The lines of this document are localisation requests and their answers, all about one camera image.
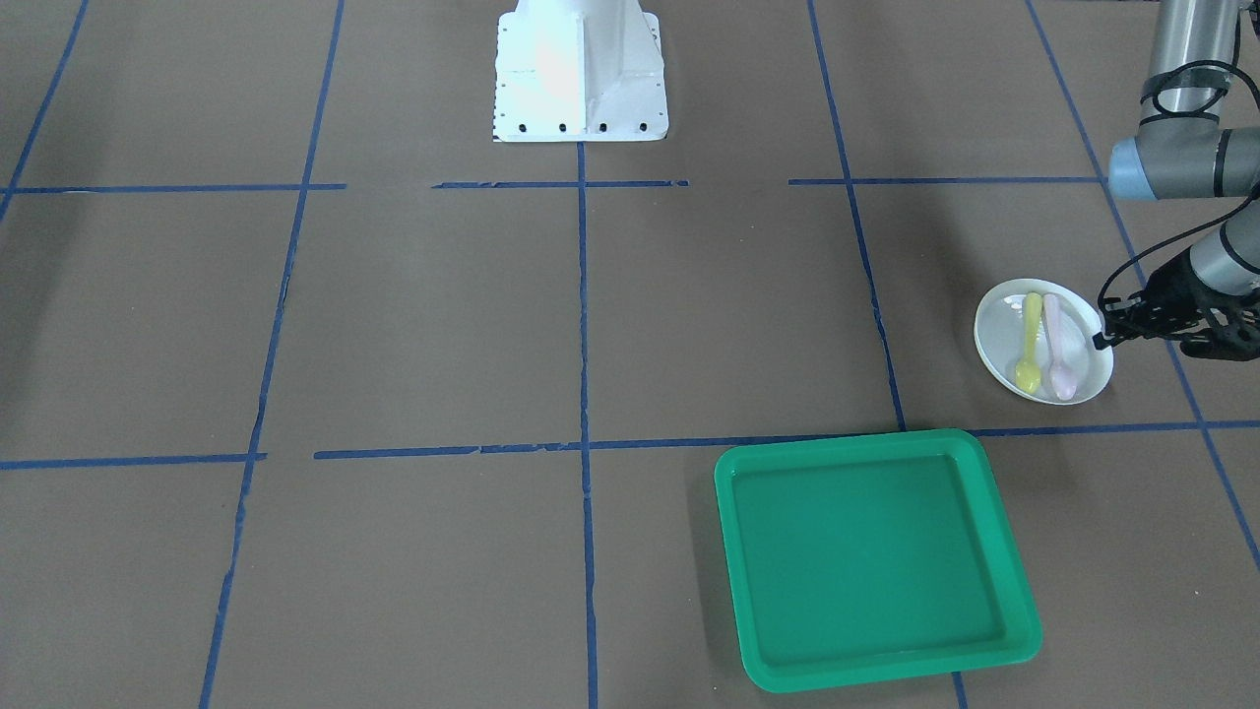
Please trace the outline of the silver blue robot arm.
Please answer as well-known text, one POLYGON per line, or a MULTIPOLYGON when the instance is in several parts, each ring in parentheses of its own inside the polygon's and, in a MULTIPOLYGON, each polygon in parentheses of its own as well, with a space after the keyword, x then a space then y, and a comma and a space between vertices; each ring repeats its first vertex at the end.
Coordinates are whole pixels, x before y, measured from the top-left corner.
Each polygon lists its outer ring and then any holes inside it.
POLYGON ((1133 340, 1177 343, 1188 356, 1257 358, 1259 233, 1256 127, 1223 127, 1234 87, 1257 94, 1240 68, 1255 1, 1163 1, 1137 133, 1108 162, 1108 193, 1129 201, 1240 198, 1240 207, 1184 230, 1187 248, 1116 298, 1097 293, 1097 350, 1133 340))

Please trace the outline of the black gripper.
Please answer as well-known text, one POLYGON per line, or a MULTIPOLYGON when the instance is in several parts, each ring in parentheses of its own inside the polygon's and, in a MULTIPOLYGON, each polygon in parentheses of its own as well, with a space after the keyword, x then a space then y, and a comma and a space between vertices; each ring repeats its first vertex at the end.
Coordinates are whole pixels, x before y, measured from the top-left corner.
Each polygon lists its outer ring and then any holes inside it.
POLYGON ((1102 327, 1092 336, 1095 350, 1115 349, 1130 340, 1211 341, 1210 305, 1217 292, 1194 269, 1184 248, 1162 264, 1147 287, 1118 309, 1100 309, 1102 327))

